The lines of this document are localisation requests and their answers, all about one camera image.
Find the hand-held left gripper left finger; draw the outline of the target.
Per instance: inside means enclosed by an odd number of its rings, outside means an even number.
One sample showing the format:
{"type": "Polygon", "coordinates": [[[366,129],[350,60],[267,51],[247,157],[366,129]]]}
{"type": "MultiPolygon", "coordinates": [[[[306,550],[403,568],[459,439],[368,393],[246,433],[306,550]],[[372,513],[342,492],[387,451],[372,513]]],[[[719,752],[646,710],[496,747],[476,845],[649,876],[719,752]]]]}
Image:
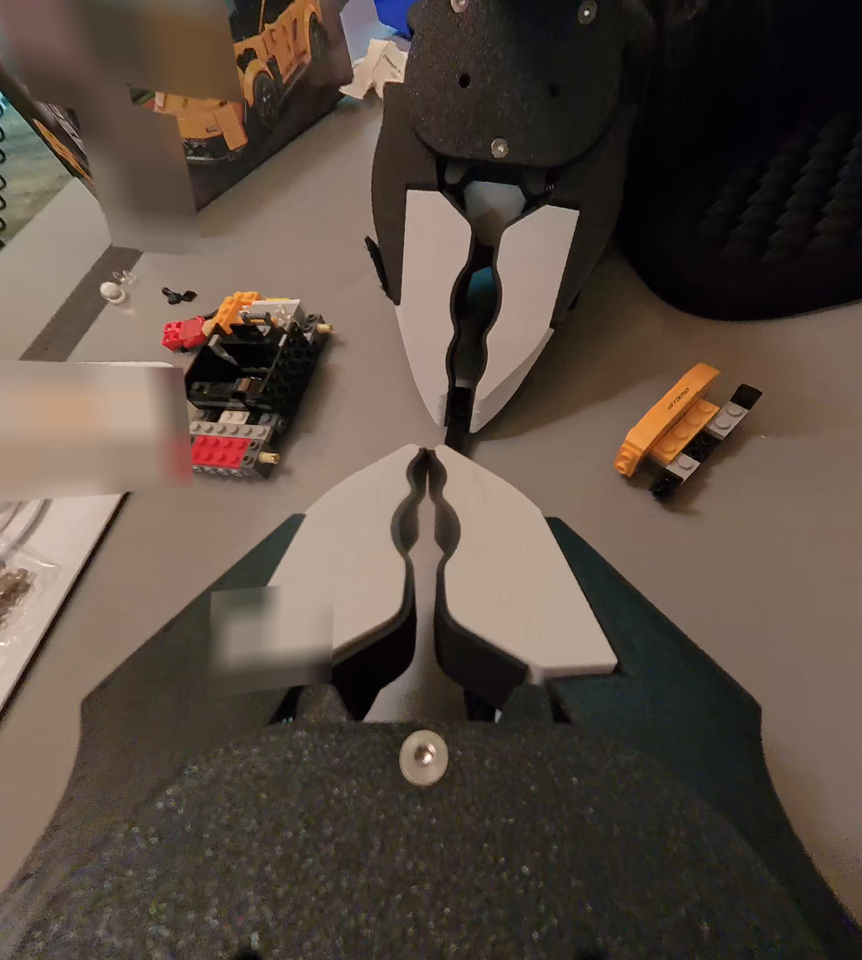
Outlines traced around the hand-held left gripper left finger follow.
{"type": "Polygon", "coordinates": [[[305,512],[269,579],[275,627],[294,652],[339,666],[397,629],[414,599],[409,516],[425,449],[406,444],[333,486],[305,512]]]}

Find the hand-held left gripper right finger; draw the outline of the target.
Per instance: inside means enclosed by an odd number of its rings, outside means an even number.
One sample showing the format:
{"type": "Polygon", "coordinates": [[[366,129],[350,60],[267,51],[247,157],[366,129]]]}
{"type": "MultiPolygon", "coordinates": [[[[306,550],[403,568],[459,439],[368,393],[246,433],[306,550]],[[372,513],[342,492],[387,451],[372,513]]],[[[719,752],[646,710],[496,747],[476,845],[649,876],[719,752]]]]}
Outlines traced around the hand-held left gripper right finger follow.
{"type": "Polygon", "coordinates": [[[613,673],[617,654],[541,509],[448,446],[432,457],[445,673],[460,685],[613,673]]]}

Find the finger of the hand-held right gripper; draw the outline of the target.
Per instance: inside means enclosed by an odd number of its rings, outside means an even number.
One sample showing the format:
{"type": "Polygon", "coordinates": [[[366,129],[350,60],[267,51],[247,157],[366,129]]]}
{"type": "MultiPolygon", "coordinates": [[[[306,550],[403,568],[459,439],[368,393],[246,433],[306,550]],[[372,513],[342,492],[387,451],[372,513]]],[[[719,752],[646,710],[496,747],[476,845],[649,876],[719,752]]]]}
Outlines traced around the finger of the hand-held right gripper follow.
{"type": "Polygon", "coordinates": [[[448,406],[453,293],[472,250],[472,225],[447,195],[408,190],[397,319],[413,382],[439,427],[448,406]]]}
{"type": "Polygon", "coordinates": [[[539,206],[501,234],[494,262],[498,308],[485,335],[485,366],[474,393],[472,434],[512,399],[552,336],[578,219],[577,210],[539,206]]]}

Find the long black brick plate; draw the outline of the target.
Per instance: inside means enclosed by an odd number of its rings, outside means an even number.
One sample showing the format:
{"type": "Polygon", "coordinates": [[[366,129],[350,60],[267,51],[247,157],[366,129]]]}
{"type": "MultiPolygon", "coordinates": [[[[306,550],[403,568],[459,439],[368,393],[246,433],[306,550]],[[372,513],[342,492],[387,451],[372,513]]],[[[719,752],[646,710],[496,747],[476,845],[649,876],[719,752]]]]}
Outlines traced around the long black brick plate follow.
{"type": "Polygon", "coordinates": [[[475,383],[466,377],[458,378],[447,392],[444,429],[445,445],[465,454],[471,434],[475,383]]]}

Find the orange and black brick assembly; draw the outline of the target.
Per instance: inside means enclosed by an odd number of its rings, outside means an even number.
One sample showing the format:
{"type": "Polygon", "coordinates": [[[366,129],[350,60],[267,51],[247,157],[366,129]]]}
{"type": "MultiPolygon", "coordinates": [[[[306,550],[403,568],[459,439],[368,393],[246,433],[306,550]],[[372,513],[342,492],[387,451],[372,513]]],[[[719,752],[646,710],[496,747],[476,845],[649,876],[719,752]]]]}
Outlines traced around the orange and black brick assembly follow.
{"type": "Polygon", "coordinates": [[[707,394],[719,375],[706,363],[691,366],[629,429],[615,454],[617,474],[632,479],[644,472],[655,501],[673,499],[762,398],[742,383],[723,404],[711,402],[707,394]]]}

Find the grey desk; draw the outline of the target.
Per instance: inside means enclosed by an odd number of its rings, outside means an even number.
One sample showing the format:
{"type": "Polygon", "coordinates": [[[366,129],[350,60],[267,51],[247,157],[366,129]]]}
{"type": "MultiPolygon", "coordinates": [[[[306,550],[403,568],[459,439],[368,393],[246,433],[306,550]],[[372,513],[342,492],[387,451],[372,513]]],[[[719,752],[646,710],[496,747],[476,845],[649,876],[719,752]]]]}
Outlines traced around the grey desk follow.
{"type": "MultiPolygon", "coordinates": [[[[0,892],[65,793],[80,703],[288,516],[406,444],[442,438],[364,247],[378,102],[344,105],[199,217],[196,256],[145,254],[77,361],[168,359],[161,287],[211,309],[258,289],[334,325],[281,470],[128,498],[0,726],[0,892]]],[[[474,459],[564,520],[761,704],[774,786],[862,925],[862,302],[774,323],[691,317],[618,256],[474,459]],[[614,468],[628,431],[694,365],[706,398],[762,397],[673,499],[614,468]]]]}

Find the white crumpled paper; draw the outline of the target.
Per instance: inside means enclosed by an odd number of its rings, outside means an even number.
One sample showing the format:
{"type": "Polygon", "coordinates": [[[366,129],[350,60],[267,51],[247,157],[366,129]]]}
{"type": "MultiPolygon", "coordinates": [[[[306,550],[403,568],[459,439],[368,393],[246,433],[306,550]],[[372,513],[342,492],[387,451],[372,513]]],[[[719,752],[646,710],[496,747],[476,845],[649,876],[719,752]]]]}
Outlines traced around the white crumpled paper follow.
{"type": "Polygon", "coordinates": [[[351,82],[340,87],[341,94],[357,101],[373,92],[384,99],[385,88],[404,82],[409,52],[393,38],[372,38],[365,54],[354,61],[351,82]]]}

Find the black brick car chassis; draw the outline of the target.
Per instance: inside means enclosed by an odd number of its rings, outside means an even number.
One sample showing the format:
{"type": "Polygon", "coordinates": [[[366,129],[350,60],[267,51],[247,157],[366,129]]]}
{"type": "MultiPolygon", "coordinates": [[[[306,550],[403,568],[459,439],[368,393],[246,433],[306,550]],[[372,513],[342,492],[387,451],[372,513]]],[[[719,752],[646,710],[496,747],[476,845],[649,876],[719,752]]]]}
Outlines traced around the black brick car chassis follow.
{"type": "Polygon", "coordinates": [[[184,375],[192,469],[268,479],[333,331],[298,298],[228,295],[201,325],[184,375]]]}

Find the toy car set box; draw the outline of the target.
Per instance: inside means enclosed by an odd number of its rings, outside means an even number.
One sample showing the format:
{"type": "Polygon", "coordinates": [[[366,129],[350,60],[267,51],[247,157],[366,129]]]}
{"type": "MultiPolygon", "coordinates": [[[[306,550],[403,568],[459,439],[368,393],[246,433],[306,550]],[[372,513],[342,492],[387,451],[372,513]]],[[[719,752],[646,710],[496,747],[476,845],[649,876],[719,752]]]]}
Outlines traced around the toy car set box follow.
{"type": "Polygon", "coordinates": [[[0,2],[0,90],[110,242],[193,247],[198,212],[342,98],[335,2],[0,2]]]}

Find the red brick piece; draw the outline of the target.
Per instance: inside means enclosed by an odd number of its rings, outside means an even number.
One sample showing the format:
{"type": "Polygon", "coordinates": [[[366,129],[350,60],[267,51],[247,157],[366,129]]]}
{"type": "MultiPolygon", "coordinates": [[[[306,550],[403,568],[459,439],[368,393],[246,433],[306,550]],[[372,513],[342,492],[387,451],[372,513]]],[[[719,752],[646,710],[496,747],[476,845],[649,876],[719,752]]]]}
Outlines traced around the red brick piece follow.
{"type": "Polygon", "coordinates": [[[180,321],[169,321],[162,328],[161,346],[172,354],[196,351],[209,335],[210,319],[201,315],[180,321]]]}

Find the white stand base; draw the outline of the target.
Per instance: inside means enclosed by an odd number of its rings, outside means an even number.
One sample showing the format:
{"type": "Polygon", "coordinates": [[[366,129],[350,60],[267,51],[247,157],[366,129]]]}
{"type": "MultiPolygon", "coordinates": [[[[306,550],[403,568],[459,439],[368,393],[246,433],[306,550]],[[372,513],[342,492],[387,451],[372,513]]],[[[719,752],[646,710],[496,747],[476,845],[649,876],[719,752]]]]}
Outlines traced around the white stand base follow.
{"type": "Polygon", "coordinates": [[[119,495],[102,495],[0,505],[0,532],[61,565],[54,585],[32,605],[17,643],[0,649],[0,718],[88,570],[121,504],[119,495]]]}

